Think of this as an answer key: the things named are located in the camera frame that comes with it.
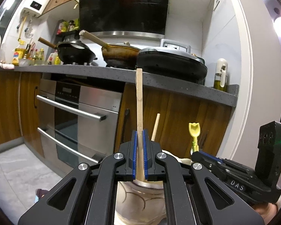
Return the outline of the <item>right hand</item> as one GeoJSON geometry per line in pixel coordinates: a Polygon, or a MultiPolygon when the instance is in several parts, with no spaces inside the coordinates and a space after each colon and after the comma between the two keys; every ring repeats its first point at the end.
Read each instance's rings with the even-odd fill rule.
{"type": "Polygon", "coordinates": [[[272,203],[260,203],[253,205],[252,208],[263,218],[265,224],[268,224],[278,213],[278,206],[272,203]]]}

